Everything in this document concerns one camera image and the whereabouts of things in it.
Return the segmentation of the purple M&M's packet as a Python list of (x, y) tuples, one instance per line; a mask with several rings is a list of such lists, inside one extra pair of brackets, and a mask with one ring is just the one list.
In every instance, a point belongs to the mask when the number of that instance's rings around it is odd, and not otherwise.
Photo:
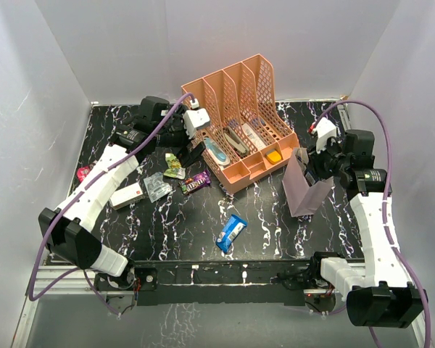
[(190, 178), (184, 179), (180, 182), (180, 188), (184, 195), (189, 195), (211, 185), (210, 173), (208, 170), (200, 172)]

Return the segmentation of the lilac paper bag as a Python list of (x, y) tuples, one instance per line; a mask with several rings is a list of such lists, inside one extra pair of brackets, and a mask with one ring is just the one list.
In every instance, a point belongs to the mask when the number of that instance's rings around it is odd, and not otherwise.
[(334, 179), (318, 179), (309, 186), (304, 177), (307, 150), (297, 147), (291, 153), (282, 180), (289, 212), (293, 218), (314, 215), (329, 192), (334, 188)]

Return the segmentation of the blue Oreo cookie pack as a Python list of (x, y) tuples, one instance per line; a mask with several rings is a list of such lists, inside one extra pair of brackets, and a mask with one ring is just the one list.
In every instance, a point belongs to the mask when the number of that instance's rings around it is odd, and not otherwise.
[(237, 215), (232, 215), (216, 239), (217, 247), (228, 253), (234, 239), (247, 227), (247, 221)]

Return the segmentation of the blue Burts chips bag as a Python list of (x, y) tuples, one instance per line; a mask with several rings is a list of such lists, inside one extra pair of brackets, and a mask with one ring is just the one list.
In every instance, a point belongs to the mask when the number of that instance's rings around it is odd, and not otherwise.
[(317, 182), (315, 176), (311, 172), (309, 172), (309, 171), (304, 173), (304, 178), (307, 181), (309, 186), (313, 186)]

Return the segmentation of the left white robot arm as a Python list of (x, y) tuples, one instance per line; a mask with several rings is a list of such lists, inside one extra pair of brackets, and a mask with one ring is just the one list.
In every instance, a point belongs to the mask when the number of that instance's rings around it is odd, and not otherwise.
[(55, 209), (38, 216), (43, 247), (81, 270), (93, 270), (111, 286), (128, 289), (135, 281), (133, 261), (92, 234), (96, 220), (120, 184), (158, 147), (178, 148), (183, 166), (195, 158), (188, 146), (210, 125), (210, 117), (193, 94), (175, 104), (147, 96), (138, 113), (119, 123), (101, 157), (74, 192)]

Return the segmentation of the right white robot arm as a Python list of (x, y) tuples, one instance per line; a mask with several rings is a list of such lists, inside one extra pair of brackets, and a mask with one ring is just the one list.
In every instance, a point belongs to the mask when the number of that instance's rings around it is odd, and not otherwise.
[(384, 169), (375, 169), (375, 137), (368, 130), (315, 131), (316, 144), (295, 148), (283, 188), (292, 215), (309, 215), (324, 198), (318, 189), (338, 178), (357, 219), (365, 273), (360, 275), (338, 252), (316, 252), (299, 275), (319, 288), (332, 286), (343, 296), (354, 326), (407, 328), (424, 311), (426, 291), (420, 290), (397, 253), (392, 221), (392, 190)]

